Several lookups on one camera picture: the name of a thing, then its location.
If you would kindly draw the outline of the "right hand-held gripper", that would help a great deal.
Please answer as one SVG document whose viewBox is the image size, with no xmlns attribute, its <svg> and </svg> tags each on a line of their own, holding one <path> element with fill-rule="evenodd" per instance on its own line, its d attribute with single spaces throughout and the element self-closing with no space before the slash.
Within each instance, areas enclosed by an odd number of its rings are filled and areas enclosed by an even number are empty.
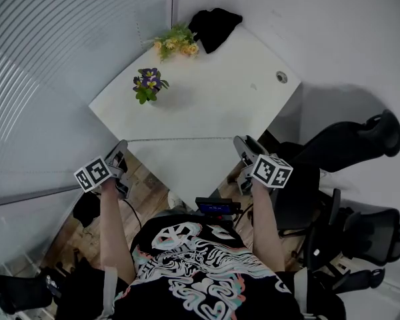
<svg viewBox="0 0 400 320">
<path fill-rule="evenodd" d="M 262 144 L 249 135 L 233 138 L 235 149 L 246 165 L 236 182 L 242 195 L 250 195 L 253 181 L 258 181 L 268 189 L 282 189 L 293 172 L 286 161 L 269 156 Z"/>
</svg>

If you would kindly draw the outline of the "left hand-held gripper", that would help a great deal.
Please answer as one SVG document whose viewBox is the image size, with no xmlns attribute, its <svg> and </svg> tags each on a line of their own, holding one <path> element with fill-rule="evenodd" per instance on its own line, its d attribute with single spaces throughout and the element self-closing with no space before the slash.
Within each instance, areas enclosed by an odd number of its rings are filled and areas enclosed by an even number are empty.
<svg viewBox="0 0 400 320">
<path fill-rule="evenodd" d="M 127 176 L 125 162 L 127 145 L 126 140 L 120 140 L 105 159 L 99 156 L 74 173 L 74 177 L 84 193 L 94 190 L 109 179 L 113 179 L 119 198 L 128 198 L 132 182 Z"/>
</svg>

